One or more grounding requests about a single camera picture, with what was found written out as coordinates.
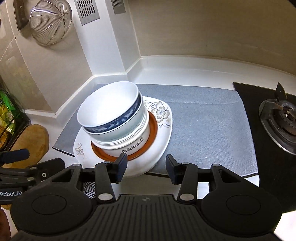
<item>vent grille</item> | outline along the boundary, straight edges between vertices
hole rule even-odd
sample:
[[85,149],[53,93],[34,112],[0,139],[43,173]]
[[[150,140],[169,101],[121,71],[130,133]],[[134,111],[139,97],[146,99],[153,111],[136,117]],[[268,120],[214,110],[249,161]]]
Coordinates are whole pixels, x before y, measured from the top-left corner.
[[76,0],[75,5],[82,25],[100,18],[95,0]]
[[125,13],[126,9],[124,7],[123,0],[111,0],[114,14]]

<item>stove burner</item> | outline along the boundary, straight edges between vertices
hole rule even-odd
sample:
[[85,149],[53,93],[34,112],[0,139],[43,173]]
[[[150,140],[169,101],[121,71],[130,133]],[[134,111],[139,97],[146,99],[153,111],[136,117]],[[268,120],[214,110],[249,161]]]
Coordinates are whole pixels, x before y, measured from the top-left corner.
[[276,99],[268,99],[259,107],[260,120],[274,142],[296,155],[296,106],[287,101],[284,88],[278,83]]

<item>metal bolt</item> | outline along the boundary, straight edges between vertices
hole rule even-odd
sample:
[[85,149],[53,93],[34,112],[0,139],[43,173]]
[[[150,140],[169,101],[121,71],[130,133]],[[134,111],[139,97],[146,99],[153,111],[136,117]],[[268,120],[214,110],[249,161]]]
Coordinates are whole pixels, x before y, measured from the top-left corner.
[[180,199],[183,201],[191,201],[194,199],[194,196],[190,193],[184,193],[184,194],[180,195]]
[[98,198],[102,201],[109,201],[113,198],[113,196],[110,193],[102,193],[98,196]]

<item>backsplash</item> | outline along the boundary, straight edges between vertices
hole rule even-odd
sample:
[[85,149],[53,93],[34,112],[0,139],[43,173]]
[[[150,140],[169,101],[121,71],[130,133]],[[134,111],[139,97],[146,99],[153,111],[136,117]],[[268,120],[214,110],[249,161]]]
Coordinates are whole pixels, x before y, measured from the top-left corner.
[[287,0],[129,0],[141,56],[198,55],[296,74],[296,8]]
[[[25,2],[26,15],[39,0]],[[91,76],[74,25],[55,45],[40,46],[29,26],[18,31],[13,1],[0,5],[0,82],[24,109],[56,112]]]

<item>white bowl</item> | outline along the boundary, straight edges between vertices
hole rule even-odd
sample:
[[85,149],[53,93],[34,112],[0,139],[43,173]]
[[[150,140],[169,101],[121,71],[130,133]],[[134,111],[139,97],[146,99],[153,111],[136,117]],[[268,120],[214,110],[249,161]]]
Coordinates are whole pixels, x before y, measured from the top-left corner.
[[127,112],[138,95],[138,87],[129,81],[105,85],[84,100],[79,107],[77,121],[86,128],[108,124]]
[[120,139],[114,140],[114,141],[98,141],[92,137],[91,137],[91,140],[92,140],[92,142],[101,144],[103,146],[120,144],[120,143],[124,142],[125,140],[127,140],[135,135],[138,135],[138,133],[142,130],[143,126],[147,125],[147,122],[149,122],[149,112],[148,112],[148,110],[145,110],[144,117],[143,117],[142,121],[140,122],[140,124],[128,135],[126,135]]
[[146,118],[145,123],[141,126],[140,130],[124,141],[112,145],[102,145],[96,141],[93,144],[104,150],[108,155],[118,157],[121,153],[125,153],[128,156],[140,150],[147,142],[150,135],[149,115]]
[[140,92],[139,95],[141,96],[141,104],[137,111],[132,115],[132,117],[130,117],[125,123],[121,124],[111,131],[103,133],[91,133],[85,129],[84,131],[94,140],[101,142],[111,142],[126,137],[139,126],[144,118],[145,111],[147,111],[146,107],[144,106],[143,97]]

